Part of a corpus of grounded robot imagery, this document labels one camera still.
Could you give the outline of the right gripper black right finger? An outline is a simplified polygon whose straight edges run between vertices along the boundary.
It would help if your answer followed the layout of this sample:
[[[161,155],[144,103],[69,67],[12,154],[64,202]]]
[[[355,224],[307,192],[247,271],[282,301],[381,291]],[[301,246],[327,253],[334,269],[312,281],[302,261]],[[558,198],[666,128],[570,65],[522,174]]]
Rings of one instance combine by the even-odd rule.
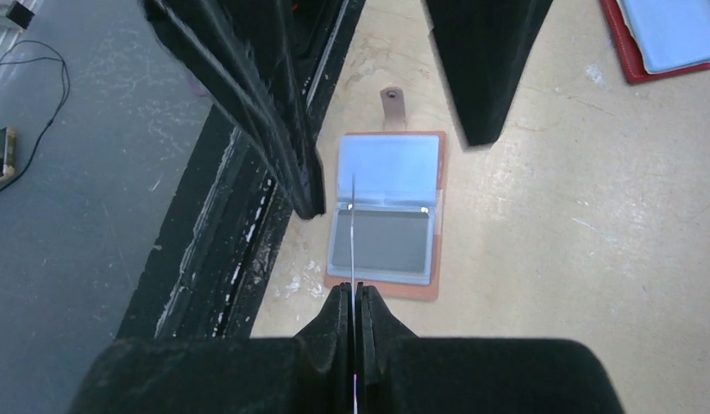
[[[419,337],[373,286],[355,296],[360,413],[621,413],[597,356],[556,338]]]

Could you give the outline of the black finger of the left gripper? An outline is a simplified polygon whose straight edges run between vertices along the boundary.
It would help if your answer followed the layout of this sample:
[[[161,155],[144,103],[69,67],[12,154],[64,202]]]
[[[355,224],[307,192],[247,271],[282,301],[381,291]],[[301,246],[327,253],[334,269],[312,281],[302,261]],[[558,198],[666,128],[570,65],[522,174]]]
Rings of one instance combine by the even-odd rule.
[[[259,152],[297,215],[326,210],[288,1],[142,1],[160,44]]]
[[[431,38],[465,147],[499,138],[550,0],[431,0]]]

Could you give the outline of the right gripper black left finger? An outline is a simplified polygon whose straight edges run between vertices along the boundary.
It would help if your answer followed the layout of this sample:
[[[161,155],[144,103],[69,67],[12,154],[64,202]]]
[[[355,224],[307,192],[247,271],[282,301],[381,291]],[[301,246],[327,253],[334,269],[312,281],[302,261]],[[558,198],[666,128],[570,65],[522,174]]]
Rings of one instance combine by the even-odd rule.
[[[296,335],[117,341],[82,380],[71,413],[350,413],[352,288],[330,291]]]

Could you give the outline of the grey credit card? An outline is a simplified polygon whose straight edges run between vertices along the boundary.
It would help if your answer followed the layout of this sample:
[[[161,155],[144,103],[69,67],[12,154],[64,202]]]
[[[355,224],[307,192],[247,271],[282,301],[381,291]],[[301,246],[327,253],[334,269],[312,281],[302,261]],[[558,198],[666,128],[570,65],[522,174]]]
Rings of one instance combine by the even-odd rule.
[[[352,343],[353,343],[353,374],[352,374],[352,385],[353,385],[353,413],[358,413],[358,403],[357,403],[357,374],[356,374],[356,311],[355,311],[355,299],[356,299],[356,285],[355,285],[355,183],[356,176],[352,173],[351,177],[351,197],[348,210],[350,212],[350,225],[349,225],[349,252],[350,252],[350,315],[352,322]]]

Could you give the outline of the pink card holder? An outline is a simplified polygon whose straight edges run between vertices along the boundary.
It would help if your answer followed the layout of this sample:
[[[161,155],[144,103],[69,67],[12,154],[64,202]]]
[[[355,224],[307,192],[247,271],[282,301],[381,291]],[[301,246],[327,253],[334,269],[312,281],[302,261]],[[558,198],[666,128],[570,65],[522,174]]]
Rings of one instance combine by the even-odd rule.
[[[324,286],[350,282],[348,210],[355,173],[355,282],[388,297],[437,299],[448,136],[406,130],[401,88],[380,91],[383,129],[339,141]]]

